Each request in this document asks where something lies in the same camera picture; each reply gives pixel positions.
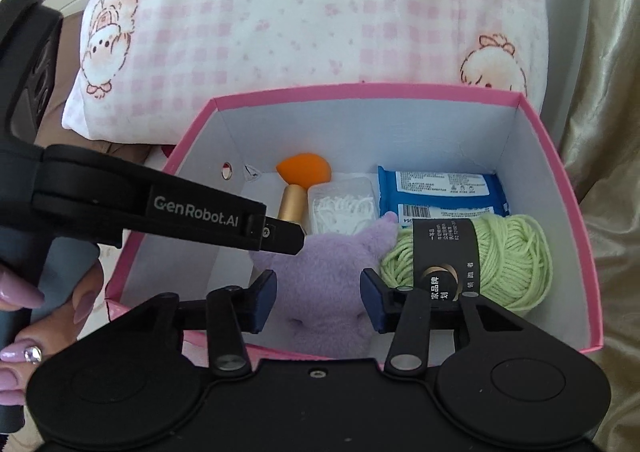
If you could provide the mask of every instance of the barcode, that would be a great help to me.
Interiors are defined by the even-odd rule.
[[[402,205],[402,215],[411,218],[431,219],[429,207],[418,205]]]

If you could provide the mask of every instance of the pink fingernail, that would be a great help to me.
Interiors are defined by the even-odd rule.
[[[76,306],[76,314],[74,315],[74,324],[81,322],[87,318],[94,310],[95,299],[98,294],[95,291],[89,291],[82,295],[82,298]]]
[[[0,392],[0,405],[24,405],[24,393],[21,390]]]
[[[44,295],[38,288],[7,271],[0,274],[0,299],[14,306],[30,309],[44,303]]]
[[[31,339],[18,340],[0,351],[0,360],[2,360],[2,362],[26,362],[24,359],[24,350],[27,349],[27,347],[37,345],[37,342]]]
[[[9,369],[0,369],[0,390],[11,390],[18,387],[18,378]]]

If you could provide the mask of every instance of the round black pad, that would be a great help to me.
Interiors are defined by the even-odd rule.
[[[600,423],[609,383],[597,365],[562,342],[530,336],[487,333],[450,356],[438,371],[437,396],[460,423],[494,442],[567,444]]]
[[[558,368],[531,358],[514,358],[498,364],[491,371],[491,380],[504,395],[521,402],[551,400],[566,384]]]
[[[130,448],[161,438],[200,397],[197,369],[148,334],[100,346],[79,342],[33,375],[27,402],[47,440],[82,450]]]

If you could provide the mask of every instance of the pink box rim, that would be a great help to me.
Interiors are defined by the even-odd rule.
[[[604,344],[602,305],[600,303],[598,276],[593,262],[588,232],[584,225],[584,220],[582,219],[580,207],[575,198],[571,182],[564,171],[564,166],[562,165],[558,152],[556,152],[556,148],[546,132],[545,126],[542,124],[542,121],[540,121],[540,117],[533,110],[527,98],[521,93],[470,86],[443,86],[440,84],[339,84],[334,86],[274,89],[214,98],[210,100],[198,114],[185,136],[183,136],[180,143],[176,145],[163,171],[168,174],[175,174],[175,172],[177,172],[180,164],[189,153],[193,142],[215,111],[292,102],[383,98],[473,102],[522,109],[538,137],[540,146],[545,153],[554,175],[576,243],[587,301],[591,335],[590,346],[582,349],[581,352],[590,353],[601,349]],[[129,271],[143,238],[144,234],[132,233],[127,239],[111,280],[106,288],[106,297],[108,300],[116,302],[120,300],[122,292],[124,291],[124,285],[129,276]]]

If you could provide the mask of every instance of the cartoon sheep print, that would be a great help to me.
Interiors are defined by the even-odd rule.
[[[514,55],[516,47],[502,34],[480,36],[480,48],[460,68],[460,80],[469,86],[495,87],[527,95],[527,78]]]
[[[80,66],[87,80],[86,92],[102,99],[111,91],[111,79],[129,55],[138,0],[100,0],[91,16],[89,41]]]

